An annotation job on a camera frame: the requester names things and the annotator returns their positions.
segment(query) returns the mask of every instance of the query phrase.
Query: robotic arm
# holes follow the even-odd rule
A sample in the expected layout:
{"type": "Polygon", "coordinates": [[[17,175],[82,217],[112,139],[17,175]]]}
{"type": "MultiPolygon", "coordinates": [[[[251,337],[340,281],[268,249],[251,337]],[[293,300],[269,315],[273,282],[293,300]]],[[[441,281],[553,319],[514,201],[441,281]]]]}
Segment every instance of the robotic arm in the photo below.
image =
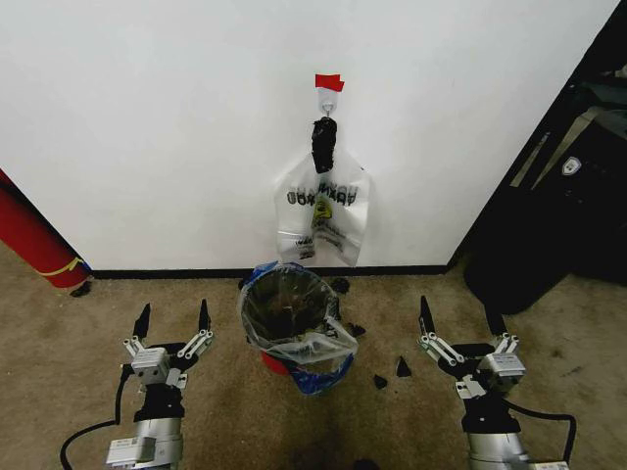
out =
{"type": "Polygon", "coordinates": [[[207,301],[203,300],[198,320],[198,333],[188,343],[167,343],[144,346],[150,321],[150,304],[144,306],[135,321],[131,338],[123,345],[131,356],[131,363],[121,367],[120,384],[116,393],[116,418],[89,426],[69,437],[61,447],[60,459],[64,470],[72,470],[67,450],[76,438],[121,421],[121,394],[131,375],[141,381],[145,393],[144,405],[135,413],[135,436],[111,442],[107,465],[120,469],[151,468],[176,470],[183,454],[180,432],[185,409],[181,405],[181,391],[188,382],[188,371],[214,340],[207,301]]]}
{"type": "Polygon", "coordinates": [[[530,411],[509,403],[505,397],[526,373],[516,355],[518,337],[506,331],[500,315],[486,312],[494,338],[490,344],[450,346],[438,337],[429,304],[420,299],[418,344],[447,374],[455,377],[456,392],[466,414],[461,427],[468,438],[471,470],[567,470],[572,451],[575,420],[569,415],[530,411]],[[520,425],[509,415],[516,411],[553,420],[568,420],[571,430],[561,461],[532,462],[519,438],[520,425]]]}

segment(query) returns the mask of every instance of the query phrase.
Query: white wall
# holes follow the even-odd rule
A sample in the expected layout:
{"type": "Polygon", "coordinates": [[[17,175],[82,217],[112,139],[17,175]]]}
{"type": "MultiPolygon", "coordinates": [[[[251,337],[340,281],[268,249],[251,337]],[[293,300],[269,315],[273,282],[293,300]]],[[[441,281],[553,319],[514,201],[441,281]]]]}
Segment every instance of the white wall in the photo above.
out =
{"type": "Polygon", "coordinates": [[[2,2],[0,166],[93,268],[250,267],[341,72],[360,265],[444,264],[616,4],[2,2]]]}

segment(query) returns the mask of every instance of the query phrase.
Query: beige carpet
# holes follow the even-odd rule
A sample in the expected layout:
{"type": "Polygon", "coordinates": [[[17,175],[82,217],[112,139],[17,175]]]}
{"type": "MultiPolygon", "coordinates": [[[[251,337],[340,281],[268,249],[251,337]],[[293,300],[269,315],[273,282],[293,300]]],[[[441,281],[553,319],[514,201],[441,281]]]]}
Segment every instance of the beige carpet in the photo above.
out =
{"type": "MultiPolygon", "coordinates": [[[[60,468],[74,431],[113,417],[121,340],[143,305],[153,306],[148,340],[186,341],[200,300],[210,304],[214,347],[191,370],[184,394],[183,469],[351,469],[370,458],[382,469],[466,468],[463,406],[453,379],[416,345],[417,306],[426,295],[438,333],[452,342],[488,339],[481,305],[460,269],[444,276],[351,278],[346,321],[367,333],[346,379],[303,397],[273,375],[245,341],[235,312],[237,280],[95,281],[74,299],[52,288],[0,246],[0,468],[60,468]],[[413,375],[394,375],[399,355],[413,375]],[[376,390],[373,374],[389,380],[376,390]]],[[[529,310],[506,320],[521,338],[528,369],[519,404],[579,420],[571,468],[627,465],[627,290],[569,276],[529,310]]],[[[111,439],[130,437],[142,402],[131,378],[123,424],[80,438],[75,469],[103,468],[111,439]]],[[[519,417],[532,456],[561,456],[566,424],[519,417]]]]}

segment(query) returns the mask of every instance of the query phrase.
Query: hanging plastic bag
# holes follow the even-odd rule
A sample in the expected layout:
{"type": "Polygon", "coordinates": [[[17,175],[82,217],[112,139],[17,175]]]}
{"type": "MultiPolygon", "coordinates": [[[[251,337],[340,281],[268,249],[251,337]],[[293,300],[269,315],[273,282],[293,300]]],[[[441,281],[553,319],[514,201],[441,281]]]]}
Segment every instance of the hanging plastic bag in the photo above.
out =
{"type": "MultiPolygon", "coordinates": [[[[322,111],[335,109],[343,84],[339,75],[316,76],[322,111]]],[[[335,148],[336,132],[332,118],[316,121],[312,152],[276,190],[278,251],[283,260],[312,258],[326,245],[346,264],[357,264],[367,223],[369,177],[346,151],[335,148]]]]}
{"type": "Polygon", "coordinates": [[[257,266],[238,302],[251,345],[280,359],[305,395],[339,382],[357,352],[338,308],[333,289],[296,263],[257,266]]]}

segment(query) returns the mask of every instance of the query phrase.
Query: label sticker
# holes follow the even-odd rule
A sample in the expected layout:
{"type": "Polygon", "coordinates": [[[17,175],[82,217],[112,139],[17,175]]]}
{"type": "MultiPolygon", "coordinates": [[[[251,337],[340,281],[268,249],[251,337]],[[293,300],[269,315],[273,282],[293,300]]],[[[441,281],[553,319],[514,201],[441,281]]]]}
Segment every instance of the label sticker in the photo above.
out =
{"type": "Polygon", "coordinates": [[[568,157],[568,160],[564,162],[564,165],[561,167],[561,174],[564,176],[571,176],[579,171],[581,168],[581,162],[576,157],[568,157]]]}

